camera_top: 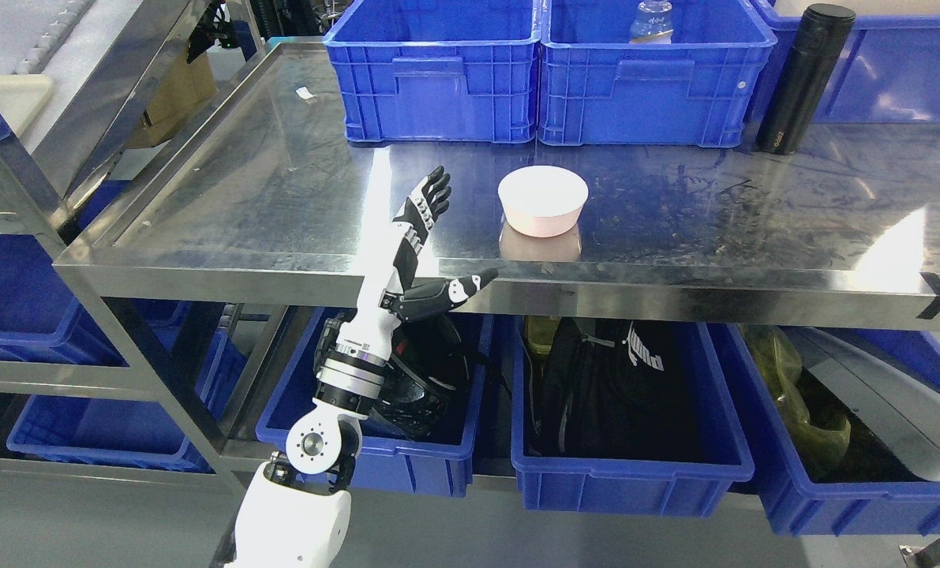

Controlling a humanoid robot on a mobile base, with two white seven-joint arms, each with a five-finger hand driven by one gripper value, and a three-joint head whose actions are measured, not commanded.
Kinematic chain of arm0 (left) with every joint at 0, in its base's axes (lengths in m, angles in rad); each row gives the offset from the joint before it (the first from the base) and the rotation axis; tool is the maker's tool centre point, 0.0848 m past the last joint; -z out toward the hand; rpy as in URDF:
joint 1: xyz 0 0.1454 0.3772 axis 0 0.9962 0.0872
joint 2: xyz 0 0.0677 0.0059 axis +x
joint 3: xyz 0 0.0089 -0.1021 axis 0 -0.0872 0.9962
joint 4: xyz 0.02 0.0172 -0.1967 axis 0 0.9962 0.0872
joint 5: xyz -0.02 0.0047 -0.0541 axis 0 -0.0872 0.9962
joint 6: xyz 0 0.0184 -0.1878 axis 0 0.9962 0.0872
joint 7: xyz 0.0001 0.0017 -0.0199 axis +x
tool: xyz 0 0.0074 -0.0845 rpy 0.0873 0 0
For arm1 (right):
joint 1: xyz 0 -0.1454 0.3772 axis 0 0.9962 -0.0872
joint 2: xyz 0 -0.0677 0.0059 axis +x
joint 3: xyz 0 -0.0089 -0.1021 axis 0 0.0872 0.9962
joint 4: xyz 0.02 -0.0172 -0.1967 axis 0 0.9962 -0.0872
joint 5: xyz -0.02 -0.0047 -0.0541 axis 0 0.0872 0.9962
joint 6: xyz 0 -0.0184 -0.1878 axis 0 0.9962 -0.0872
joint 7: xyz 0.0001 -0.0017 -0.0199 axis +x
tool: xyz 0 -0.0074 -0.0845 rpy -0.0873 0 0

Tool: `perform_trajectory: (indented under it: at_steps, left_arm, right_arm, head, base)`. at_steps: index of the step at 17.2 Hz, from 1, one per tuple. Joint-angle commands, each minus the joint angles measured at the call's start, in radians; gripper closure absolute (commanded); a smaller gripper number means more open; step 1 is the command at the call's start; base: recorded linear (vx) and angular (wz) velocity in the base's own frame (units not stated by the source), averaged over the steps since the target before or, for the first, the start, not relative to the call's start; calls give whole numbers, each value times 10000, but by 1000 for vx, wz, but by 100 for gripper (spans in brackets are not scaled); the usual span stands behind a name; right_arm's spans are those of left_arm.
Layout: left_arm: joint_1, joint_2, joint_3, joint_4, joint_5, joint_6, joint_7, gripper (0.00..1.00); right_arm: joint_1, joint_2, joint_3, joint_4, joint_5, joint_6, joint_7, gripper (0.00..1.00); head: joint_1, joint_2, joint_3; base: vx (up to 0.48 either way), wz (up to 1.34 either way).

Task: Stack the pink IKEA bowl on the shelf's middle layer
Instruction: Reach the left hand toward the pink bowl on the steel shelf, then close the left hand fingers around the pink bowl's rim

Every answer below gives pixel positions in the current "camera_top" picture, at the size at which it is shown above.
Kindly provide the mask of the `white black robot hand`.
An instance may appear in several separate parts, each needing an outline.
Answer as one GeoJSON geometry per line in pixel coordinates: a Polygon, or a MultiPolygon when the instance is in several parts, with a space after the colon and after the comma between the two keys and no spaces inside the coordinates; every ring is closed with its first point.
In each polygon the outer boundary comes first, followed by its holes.
{"type": "Polygon", "coordinates": [[[365,418],[378,400],[401,324],[466,304],[498,276],[495,268],[458,279],[414,285],[420,252],[449,208],[451,175],[437,166],[406,196],[379,233],[359,287],[354,317],[341,324],[316,372],[319,411],[365,418]]]}

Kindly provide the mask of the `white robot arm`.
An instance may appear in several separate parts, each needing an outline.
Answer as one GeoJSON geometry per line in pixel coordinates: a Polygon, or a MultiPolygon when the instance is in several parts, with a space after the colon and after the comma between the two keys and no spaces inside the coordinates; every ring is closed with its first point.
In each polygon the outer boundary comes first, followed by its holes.
{"type": "Polygon", "coordinates": [[[329,567],[350,524],[361,414],[315,400],[285,450],[254,472],[233,526],[228,567],[329,567]]]}

